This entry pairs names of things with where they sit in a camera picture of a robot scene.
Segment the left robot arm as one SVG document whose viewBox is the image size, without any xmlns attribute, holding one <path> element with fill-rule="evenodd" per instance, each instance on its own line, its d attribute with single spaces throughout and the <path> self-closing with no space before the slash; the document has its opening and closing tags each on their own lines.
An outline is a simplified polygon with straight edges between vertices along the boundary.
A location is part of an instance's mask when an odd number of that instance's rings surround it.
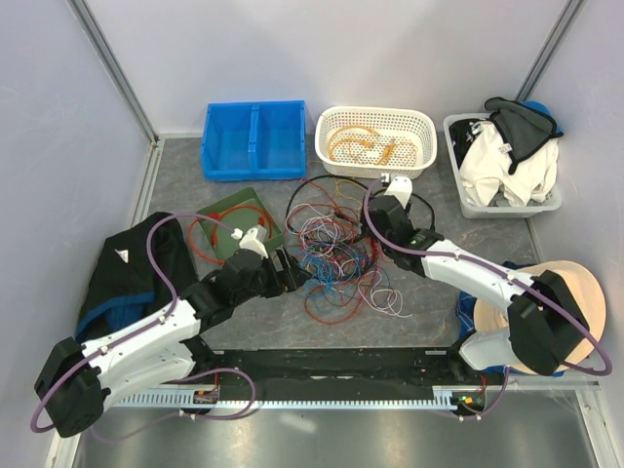
<svg viewBox="0 0 624 468">
<path fill-rule="evenodd" d="M 51 350 L 34 391 L 40 404 L 30 428 L 49 416 L 49 430 L 69 438 L 92 426 L 110 407 L 152 386 L 189 379 L 203 383 L 214 360 L 199 336 L 231 318 L 255 298 L 271 298 L 301 288 L 311 277 L 295 258 L 279 249 L 264 258 L 240 249 L 161 310 L 98 339 L 68 337 Z"/>
</svg>

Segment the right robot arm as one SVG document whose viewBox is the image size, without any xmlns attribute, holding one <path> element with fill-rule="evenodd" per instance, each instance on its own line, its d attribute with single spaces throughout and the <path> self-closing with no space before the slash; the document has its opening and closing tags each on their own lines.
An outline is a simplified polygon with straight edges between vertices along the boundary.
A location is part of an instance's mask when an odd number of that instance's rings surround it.
<svg viewBox="0 0 624 468">
<path fill-rule="evenodd" d="M 581 364 L 600 350 L 605 331 L 605 296 L 589 269 L 568 260 L 519 269 L 495 264 L 414 228 L 407 207 L 394 195 L 366 195 L 362 219 L 397 266 L 475 297 L 474 326 L 446 361 L 453 381 L 469 383 L 494 368 L 598 374 Z"/>
</svg>

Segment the green plastic tray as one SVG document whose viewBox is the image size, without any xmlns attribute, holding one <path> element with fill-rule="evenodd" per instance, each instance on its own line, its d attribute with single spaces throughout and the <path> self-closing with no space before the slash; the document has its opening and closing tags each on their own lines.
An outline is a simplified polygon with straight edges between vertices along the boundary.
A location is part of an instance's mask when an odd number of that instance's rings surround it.
<svg viewBox="0 0 624 468">
<path fill-rule="evenodd" d="M 268 231 L 264 241 L 265 248 L 272 254 L 284 246 L 285 236 L 272 214 L 252 187 L 245 187 L 199 211 L 200 215 L 240 228 L 243 232 L 259 224 Z M 207 253 L 201 250 L 191 239 L 193 227 L 200 226 L 212 250 Z M 238 249 L 238 242 L 230 237 L 230 233 L 220 225 L 196 218 L 187 230 L 190 249 L 200 258 L 220 265 Z"/>
</svg>

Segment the blue divided plastic bin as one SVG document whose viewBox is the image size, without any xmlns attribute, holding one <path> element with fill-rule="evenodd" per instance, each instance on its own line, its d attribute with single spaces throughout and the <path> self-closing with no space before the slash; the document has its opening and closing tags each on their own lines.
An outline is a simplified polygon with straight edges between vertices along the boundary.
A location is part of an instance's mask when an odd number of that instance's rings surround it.
<svg viewBox="0 0 624 468">
<path fill-rule="evenodd" d="M 211 181 L 298 179 L 306 173 L 302 100 L 208 105 L 200 148 Z"/>
</svg>

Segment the white perforated plastic basket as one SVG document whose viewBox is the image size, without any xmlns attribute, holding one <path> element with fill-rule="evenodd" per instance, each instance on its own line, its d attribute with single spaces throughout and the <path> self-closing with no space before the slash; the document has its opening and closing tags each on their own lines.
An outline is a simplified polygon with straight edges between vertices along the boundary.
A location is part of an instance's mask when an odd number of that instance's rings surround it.
<svg viewBox="0 0 624 468">
<path fill-rule="evenodd" d="M 432 119 L 411 109 L 331 107 L 319 117 L 314 139 L 318 158 L 334 176 L 414 179 L 435 163 L 438 152 Z"/>
</svg>

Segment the black jacket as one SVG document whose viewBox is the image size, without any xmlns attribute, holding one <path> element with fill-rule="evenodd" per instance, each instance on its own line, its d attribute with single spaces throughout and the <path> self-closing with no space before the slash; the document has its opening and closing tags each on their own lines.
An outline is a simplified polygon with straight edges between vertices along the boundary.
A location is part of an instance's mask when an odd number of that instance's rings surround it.
<svg viewBox="0 0 624 468">
<path fill-rule="evenodd" d="M 75 339 L 79 343 L 117 332 L 162 309 L 172 294 L 148 259 L 150 229 L 167 213 L 105 239 L 79 311 Z M 155 231 L 152 253 L 157 265 L 182 292 L 198 281 L 180 223 L 171 219 Z"/>
</svg>

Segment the grey plastic laundry tub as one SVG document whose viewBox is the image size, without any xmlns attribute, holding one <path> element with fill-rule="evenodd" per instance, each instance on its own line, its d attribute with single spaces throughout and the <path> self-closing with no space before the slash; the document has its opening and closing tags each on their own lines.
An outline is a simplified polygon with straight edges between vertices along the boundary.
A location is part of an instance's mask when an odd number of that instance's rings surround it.
<svg viewBox="0 0 624 468">
<path fill-rule="evenodd" d="M 541 213 L 549 213 L 558 210 L 563 203 L 561 191 L 557 185 L 554 185 L 551 191 L 546 195 L 545 201 L 541 204 L 530 202 L 525 207 L 512 207 L 504 198 L 501 192 L 498 192 L 494 198 L 493 206 L 477 207 L 469 203 L 467 192 L 464 190 L 461 182 L 459 167 L 455 158 L 454 148 L 449 134 L 449 127 L 457 121 L 470 119 L 481 120 L 488 115 L 486 113 L 461 113 L 453 114 L 446 117 L 443 121 L 443 130 L 448 148 L 448 158 L 456 184 L 459 205 L 462 215 L 466 218 L 529 218 Z"/>
</svg>

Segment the white cloth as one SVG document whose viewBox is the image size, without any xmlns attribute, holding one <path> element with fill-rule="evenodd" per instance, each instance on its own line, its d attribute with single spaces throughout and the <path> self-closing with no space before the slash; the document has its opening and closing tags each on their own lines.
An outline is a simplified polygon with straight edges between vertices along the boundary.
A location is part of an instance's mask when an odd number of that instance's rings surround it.
<svg viewBox="0 0 624 468">
<path fill-rule="evenodd" d="M 494 124 L 478 121 L 477 132 L 459 167 L 468 203 L 487 207 L 497 194 L 514 208 L 546 201 L 557 178 L 558 142 L 551 139 L 535 154 L 512 167 L 510 145 Z"/>
</svg>

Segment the dark grey cloth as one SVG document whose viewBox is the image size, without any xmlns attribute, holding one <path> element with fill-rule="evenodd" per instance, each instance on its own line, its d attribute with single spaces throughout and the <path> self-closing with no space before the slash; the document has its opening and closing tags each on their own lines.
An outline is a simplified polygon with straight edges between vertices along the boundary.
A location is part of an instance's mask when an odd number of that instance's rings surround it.
<svg viewBox="0 0 624 468">
<path fill-rule="evenodd" d="M 547 142 L 559 138 L 557 121 L 534 112 L 522 102 L 503 97 L 491 97 L 484 104 L 489 112 L 488 120 L 498 130 L 503 143 L 509 147 L 511 160 L 508 174 L 512 176 L 518 167 L 531 158 Z"/>
</svg>

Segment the beige sun hat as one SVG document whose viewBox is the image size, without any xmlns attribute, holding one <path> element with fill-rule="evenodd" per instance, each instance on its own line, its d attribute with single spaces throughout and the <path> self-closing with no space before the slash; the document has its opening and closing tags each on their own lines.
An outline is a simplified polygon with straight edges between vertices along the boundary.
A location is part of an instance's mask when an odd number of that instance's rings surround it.
<svg viewBox="0 0 624 468">
<path fill-rule="evenodd" d="M 561 260 L 490 273 L 477 298 L 475 331 L 460 345 L 475 370 L 508 366 L 552 375 L 591 354 L 605 330 L 605 296 L 580 264 Z"/>
</svg>

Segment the blue cap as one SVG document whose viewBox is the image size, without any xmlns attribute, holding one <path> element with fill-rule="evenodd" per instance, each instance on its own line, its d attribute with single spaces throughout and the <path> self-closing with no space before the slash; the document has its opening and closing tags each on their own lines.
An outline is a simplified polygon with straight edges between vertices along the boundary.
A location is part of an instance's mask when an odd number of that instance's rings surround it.
<svg viewBox="0 0 624 468">
<path fill-rule="evenodd" d="M 553 114 L 551 113 L 550 109 L 545 104 L 539 101 L 535 101 L 535 100 L 525 100 L 522 102 L 522 105 L 531 109 L 534 112 L 538 112 L 540 114 L 546 115 L 550 120 L 555 122 L 555 118 Z M 559 124 L 556 125 L 556 134 L 559 137 L 562 137 L 564 135 L 564 131 Z"/>
</svg>

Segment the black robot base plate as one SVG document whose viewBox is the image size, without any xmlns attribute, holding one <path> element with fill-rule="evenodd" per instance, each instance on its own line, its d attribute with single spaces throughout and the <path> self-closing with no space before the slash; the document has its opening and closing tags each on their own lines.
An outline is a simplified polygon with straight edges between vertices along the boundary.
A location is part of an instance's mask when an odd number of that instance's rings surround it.
<svg viewBox="0 0 624 468">
<path fill-rule="evenodd" d="M 482 390 L 497 384 L 446 348 L 309 348 L 225 350 L 194 369 L 191 384 L 214 383 L 222 400 L 246 400 L 248 375 L 260 403 L 431 400 L 436 387 Z"/>
</svg>

